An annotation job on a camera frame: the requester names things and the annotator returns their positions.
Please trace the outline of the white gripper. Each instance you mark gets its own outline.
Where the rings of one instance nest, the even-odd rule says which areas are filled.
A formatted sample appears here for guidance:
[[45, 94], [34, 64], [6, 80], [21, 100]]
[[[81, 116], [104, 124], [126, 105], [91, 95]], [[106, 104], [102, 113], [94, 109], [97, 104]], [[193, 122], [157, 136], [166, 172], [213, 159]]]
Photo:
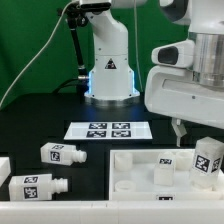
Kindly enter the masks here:
[[195, 83], [193, 73], [166, 66], [153, 67], [147, 77], [146, 108], [172, 117], [176, 145], [187, 134], [182, 120], [224, 129], [224, 90]]

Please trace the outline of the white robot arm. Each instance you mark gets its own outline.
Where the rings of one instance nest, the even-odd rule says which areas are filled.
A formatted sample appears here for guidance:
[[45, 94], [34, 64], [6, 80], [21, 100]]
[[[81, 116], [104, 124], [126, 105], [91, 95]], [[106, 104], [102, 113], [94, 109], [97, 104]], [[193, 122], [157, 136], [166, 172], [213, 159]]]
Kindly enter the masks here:
[[[135, 95], [128, 32], [111, 10], [146, 1], [80, 0], [94, 37], [95, 65], [87, 98], [119, 102]], [[171, 117], [177, 137], [186, 134], [185, 121], [224, 129], [224, 0], [157, 1], [169, 21], [188, 27], [188, 37], [152, 51], [146, 108]]]

